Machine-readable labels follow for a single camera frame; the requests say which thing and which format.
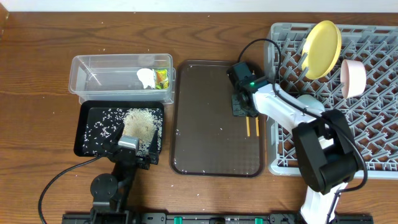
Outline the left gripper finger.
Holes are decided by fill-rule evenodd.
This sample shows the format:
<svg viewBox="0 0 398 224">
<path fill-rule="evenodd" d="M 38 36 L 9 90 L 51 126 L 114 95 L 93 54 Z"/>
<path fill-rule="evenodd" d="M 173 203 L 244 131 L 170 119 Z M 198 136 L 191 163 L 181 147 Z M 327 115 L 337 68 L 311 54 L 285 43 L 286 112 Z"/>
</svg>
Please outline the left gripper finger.
<svg viewBox="0 0 398 224">
<path fill-rule="evenodd" d="M 122 123 L 110 137 L 103 141 L 102 148 L 105 152 L 116 152 L 119 149 L 118 142 L 123 135 L 123 130 L 124 124 Z"/>
<path fill-rule="evenodd" d="M 159 163 L 159 152 L 158 152 L 158 130 L 156 129 L 148 149 L 148 155 L 151 164 L 158 164 Z"/>
</svg>

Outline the wooden chopstick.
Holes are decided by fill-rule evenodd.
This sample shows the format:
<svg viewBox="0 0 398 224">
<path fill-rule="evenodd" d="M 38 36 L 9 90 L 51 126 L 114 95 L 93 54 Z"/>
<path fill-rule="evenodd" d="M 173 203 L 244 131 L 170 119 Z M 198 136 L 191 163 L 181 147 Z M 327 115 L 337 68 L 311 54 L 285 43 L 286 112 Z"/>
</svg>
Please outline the wooden chopstick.
<svg viewBox="0 0 398 224">
<path fill-rule="evenodd" d="M 260 136 L 260 132 L 259 132 L 259 117 L 255 118 L 255 122 L 256 122 L 256 136 L 259 137 Z"/>
<path fill-rule="evenodd" d="M 251 136 L 250 119 L 248 116 L 246 117 L 246 133 L 247 133 L 247 137 Z"/>
</svg>

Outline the rice food scraps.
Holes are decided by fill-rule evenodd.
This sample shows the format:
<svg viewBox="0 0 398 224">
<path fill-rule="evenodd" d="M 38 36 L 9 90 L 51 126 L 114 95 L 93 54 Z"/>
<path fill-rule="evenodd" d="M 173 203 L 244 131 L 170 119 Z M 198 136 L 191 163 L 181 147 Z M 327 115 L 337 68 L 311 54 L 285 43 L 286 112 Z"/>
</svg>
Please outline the rice food scraps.
<svg viewBox="0 0 398 224">
<path fill-rule="evenodd" d="M 159 108 L 92 108 L 77 146 L 84 156 L 104 152 L 103 141 L 123 123 L 123 134 L 139 138 L 138 156 L 148 154 L 152 137 L 158 130 L 158 152 L 162 150 L 163 112 Z"/>
</svg>

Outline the green snack wrapper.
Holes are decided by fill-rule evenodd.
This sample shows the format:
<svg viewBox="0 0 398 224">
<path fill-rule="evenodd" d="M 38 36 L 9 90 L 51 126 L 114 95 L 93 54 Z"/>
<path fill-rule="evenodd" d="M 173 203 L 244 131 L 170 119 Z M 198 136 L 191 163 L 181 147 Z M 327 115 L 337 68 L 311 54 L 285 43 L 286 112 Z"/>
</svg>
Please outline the green snack wrapper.
<svg viewBox="0 0 398 224">
<path fill-rule="evenodd" d="M 156 81 L 155 88 L 159 90 L 167 89 L 169 87 L 169 78 L 167 69 L 155 70 Z"/>
</svg>

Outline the white napkin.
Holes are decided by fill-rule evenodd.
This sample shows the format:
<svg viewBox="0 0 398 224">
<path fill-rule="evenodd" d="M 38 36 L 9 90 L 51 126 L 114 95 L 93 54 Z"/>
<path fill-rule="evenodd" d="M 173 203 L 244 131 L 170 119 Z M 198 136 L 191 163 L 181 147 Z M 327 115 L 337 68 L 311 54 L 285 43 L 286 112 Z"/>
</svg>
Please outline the white napkin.
<svg viewBox="0 0 398 224">
<path fill-rule="evenodd" d="M 155 88 L 155 71 L 149 68 L 141 68 L 137 71 L 137 77 L 144 89 Z"/>
</svg>

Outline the yellow plate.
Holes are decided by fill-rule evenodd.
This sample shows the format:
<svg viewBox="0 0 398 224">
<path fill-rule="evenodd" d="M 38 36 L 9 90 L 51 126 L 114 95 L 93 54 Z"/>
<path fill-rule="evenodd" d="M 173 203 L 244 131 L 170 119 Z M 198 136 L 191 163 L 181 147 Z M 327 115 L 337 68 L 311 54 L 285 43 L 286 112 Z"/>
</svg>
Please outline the yellow plate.
<svg viewBox="0 0 398 224">
<path fill-rule="evenodd" d="M 339 28 L 332 21 L 319 22 L 307 35 L 302 49 L 302 55 L 306 55 L 302 69 L 308 69 L 305 76 L 311 80 L 326 76 L 336 64 L 341 46 Z"/>
</svg>

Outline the pink bowl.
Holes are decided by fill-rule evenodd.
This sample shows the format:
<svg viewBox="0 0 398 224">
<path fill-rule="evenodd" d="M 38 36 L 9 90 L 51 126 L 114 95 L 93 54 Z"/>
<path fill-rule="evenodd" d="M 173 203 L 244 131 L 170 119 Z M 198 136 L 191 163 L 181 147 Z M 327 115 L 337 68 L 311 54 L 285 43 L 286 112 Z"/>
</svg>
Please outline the pink bowl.
<svg viewBox="0 0 398 224">
<path fill-rule="evenodd" d="M 366 87 L 366 69 L 362 62 L 344 59 L 341 64 L 340 82 L 344 99 L 360 96 Z"/>
</svg>

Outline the light blue bowl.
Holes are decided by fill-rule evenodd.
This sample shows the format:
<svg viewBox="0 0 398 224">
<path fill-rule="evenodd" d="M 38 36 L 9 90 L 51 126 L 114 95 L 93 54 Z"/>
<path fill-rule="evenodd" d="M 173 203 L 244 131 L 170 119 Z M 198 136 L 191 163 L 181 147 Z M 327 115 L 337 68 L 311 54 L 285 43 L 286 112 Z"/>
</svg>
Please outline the light blue bowl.
<svg viewBox="0 0 398 224">
<path fill-rule="evenodd" d="M 322 112 L 325 111 L 324 105 L 312 95 L 301 95 L 297 99 L 309 108 L 320 110 Z"/>
</svg>

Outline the white cup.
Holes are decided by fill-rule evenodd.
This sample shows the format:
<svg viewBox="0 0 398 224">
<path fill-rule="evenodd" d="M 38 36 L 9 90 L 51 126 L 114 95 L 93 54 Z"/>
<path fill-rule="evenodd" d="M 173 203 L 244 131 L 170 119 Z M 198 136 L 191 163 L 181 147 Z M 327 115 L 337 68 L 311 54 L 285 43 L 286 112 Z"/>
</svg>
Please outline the white cup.
<svg viewBox="0 0 398 224">
<path fill-rule="evenodd" d="M 332 145 L 334 145 L 334 140 L 333 139 L 325 139 L 323 136 L 318 138 L 318 141 L 320 143 L 320 146 L 322 149 L 326 149 Z"/>
</svg>

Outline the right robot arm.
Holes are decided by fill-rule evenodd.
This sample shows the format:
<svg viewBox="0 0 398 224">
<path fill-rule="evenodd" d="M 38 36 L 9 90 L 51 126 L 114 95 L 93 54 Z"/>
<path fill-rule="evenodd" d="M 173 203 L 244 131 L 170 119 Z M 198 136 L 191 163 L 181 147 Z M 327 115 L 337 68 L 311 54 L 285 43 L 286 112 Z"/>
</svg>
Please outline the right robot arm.
<svg viewBox="0 0 398 224">
<path fill-rule="evenodd" d="M 306 223 L 330 223 L 348 182 L 366 165 L 339 110 L 311 109 L 266 78 L 231 78 L 235 116 L 264 114 L 292 134 L 298 167 L 308 186 L 300 214 Z"/>
</svg>

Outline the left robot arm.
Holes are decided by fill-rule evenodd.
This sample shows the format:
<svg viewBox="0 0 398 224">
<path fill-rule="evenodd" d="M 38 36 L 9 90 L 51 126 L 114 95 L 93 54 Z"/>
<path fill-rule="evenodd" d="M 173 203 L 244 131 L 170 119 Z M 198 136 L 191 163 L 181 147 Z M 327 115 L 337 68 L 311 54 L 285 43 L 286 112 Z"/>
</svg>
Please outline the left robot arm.
<svg viewBox="0 0 398 224">
<path fill-rule="evenodd" d="M 158 129 L 152 136 L 148 154 L 138 156 L 139 138 L 123 134 L 122 124 L 103 143 L 104 156 L 114 163 L 110 174 L 100 174 L 91 183 L 93 208 L 86 221 L 89 224 L 139 223 L 141 218 L 126 208 L 132 183 L 138 169 L 148 170 L 159 162 Z"/>
</svg>

